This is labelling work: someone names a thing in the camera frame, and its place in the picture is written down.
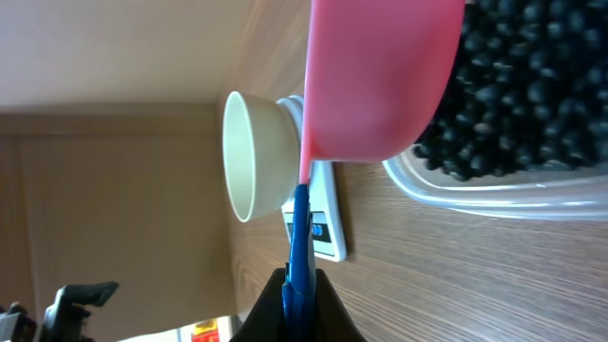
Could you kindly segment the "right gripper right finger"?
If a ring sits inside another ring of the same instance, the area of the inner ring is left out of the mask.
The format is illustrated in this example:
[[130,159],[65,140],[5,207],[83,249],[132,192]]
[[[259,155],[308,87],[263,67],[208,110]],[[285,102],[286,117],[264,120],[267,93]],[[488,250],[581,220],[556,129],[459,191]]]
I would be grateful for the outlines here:
[[322,269],[316,269],[315,342],[366,342]]

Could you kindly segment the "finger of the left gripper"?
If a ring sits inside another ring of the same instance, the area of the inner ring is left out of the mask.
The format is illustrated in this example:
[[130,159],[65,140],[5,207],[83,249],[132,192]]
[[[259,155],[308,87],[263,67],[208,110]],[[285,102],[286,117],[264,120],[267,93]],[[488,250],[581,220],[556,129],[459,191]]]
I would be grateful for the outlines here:
[[41,342],[94,342],[83,334],[91,316],[86,306],[103,307],[120,284],[107,281],[87,285],[66,285],[57,291],[54,302],[46,308],[40,332]]

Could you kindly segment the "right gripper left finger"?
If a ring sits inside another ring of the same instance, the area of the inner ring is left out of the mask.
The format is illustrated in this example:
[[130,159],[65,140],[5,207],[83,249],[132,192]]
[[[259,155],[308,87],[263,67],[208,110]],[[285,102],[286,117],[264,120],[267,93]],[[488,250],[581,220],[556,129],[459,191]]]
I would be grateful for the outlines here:
[[275,269],[231,342],[287,342],[282,287],[286,270]]

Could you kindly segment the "pink scoop blue handle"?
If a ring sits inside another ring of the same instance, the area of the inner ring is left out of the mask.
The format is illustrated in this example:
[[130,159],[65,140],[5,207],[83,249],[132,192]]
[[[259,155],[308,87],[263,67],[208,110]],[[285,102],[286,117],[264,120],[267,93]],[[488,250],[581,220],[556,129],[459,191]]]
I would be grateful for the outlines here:
[[315,330],[313,162],[381,162],[419,138],[446,89],[465,5],[464,0],[313,0],[299,179],[282,290],[289,340],[310,340]]

